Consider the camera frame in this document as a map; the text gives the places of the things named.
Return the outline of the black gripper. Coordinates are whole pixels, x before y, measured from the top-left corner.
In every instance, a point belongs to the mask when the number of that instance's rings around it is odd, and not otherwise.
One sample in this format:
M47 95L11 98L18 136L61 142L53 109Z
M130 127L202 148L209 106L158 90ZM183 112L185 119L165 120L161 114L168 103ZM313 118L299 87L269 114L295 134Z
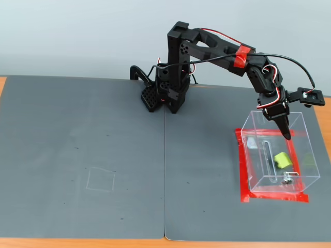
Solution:
M289 103L287 91L283 87L278 87L270 93L259 93L257 109L262 110L268 120L273 120L276 123L285 139L291 139L288 120Z

